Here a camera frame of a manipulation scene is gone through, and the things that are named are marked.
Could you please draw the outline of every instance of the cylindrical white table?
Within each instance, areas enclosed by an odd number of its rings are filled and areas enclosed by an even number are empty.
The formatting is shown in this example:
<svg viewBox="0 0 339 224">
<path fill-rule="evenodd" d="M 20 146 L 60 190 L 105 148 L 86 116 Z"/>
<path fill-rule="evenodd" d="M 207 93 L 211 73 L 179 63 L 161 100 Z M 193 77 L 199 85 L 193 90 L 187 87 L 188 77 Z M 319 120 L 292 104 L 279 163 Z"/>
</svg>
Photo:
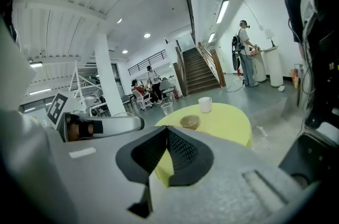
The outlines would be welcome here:
<svg viewBox="0 0 339 224">
<path fill-rule="evenodd" d="M 256 82 L 264 82 L 266 81 L 266 71 L 264 66 L 264 60 L 261 53 L 257 53 L 253 56 L 252 59 L 253 64 L 253 78 Z"/>
<path fill-rule="evenodd" d="M 262 51 L 266 61 L 267 73 L 270 75 L 271 86 L 280 87 L 284 84 L 282 78 L 282 68 L 280 64 L 278 47 L 273 47 Z"/>
</svg>

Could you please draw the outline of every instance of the brown bowl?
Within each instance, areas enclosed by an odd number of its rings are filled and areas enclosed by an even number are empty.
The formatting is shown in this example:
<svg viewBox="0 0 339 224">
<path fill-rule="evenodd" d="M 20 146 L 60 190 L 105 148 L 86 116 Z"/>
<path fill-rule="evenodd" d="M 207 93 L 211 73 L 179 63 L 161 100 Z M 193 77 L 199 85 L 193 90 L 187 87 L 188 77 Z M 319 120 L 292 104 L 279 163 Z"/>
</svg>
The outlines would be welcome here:
<svg viewBox="0 0 339 224">
<path fill-rule="evenodd" d="M 184 128 L 195 130 L 199 126 L 199 120 L 197 115 L 185 116 L 180 120 L 180 125 Z"/>
</svg>

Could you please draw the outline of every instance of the lampshade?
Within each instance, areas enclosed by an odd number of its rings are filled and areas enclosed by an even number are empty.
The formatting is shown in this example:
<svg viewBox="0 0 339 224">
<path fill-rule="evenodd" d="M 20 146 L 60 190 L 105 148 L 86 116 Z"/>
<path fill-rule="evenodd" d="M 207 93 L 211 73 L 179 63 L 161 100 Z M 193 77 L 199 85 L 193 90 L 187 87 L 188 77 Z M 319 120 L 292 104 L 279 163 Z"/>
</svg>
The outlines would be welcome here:
<svg viewBox="0 0 339 224">
<path fill-rule="evenodd" d="M 266 29 L 265 30 L 265 36 L 266 36 L 267 39 L 270 39 L 270 38 L 273 38 L 275 35 L 274 35 L 274 33 L 272 32 L 271 29 Z"/>
</svg>

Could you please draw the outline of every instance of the red shirt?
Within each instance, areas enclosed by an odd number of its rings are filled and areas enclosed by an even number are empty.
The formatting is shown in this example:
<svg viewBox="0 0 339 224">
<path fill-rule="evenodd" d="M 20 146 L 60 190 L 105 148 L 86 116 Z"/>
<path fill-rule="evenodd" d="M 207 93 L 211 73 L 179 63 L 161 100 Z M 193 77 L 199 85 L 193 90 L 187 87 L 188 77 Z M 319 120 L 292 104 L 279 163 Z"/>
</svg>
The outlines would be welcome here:
<svg viewBox="0 0 339 224">
<path fill-rule="evenodd" d="M 144 95 L 144 88 L 143 87 L 135 86 L 134 89 L 137 90 L 138 92 L 140 92 L 140 94 L 142 96 Z"/>
</svg>

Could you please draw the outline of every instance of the fluorescent light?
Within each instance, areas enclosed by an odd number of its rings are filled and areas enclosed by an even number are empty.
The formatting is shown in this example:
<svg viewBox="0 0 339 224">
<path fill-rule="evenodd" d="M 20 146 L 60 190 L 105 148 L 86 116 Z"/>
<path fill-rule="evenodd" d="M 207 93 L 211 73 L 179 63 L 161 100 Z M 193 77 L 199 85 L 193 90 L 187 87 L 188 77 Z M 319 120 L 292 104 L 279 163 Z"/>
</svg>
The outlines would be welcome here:
<svg viewBox="0 0 339 224">
<path fill-rule="evenodd" d="M 217 23 L 221 23 L 222 18 L 224 17 L 224 14 L 225 14 L 227 6 L 228 6 L 228 2 L 229 2 L 229 0 L 224 0 L 222 2 L 221 9 L 220 9 L 220 12 L 219 12 L 219 16 L 218 16 L 218 19 L 217 19 Z"/>
<path fill-rule="evenodd" d="M 29 112 L 29 111 L 32 111 L 32 110 L 34 110 L 34 109 L 35 109 L 35 107 L 29 108 L 29 109 L 25 110 L 25 112 Z"/>
<path fill-rule="evenodd" d="M 208 43 L 211 43 L 211 42 L 212 42 L 212 40 L 213 40 L 213 38 L 214 38 L 215 35 L 216 35 L 215 33 L 212 33 L 212 34 L 211 34 L 210 39 L 208 40 Z"/>
<path fill-rule="evenodd" d="M 30 95 L 34 95 L 34 94 L 38 94 L 38 93 L 46 92 L 46 91 L 51 91 L 51 89 L 50 89 L 50 88 L 47 88 L 47 89 L 43 89 L 43 90 L 41 90 L 41 91 L 31 92 Z"/>
<path fill-rule="evenodd" d="M 30 63 L 32 68 L 39 68 L 42 67 L 42 62 L 34 62 L 34 63 Z"/>
</svg>

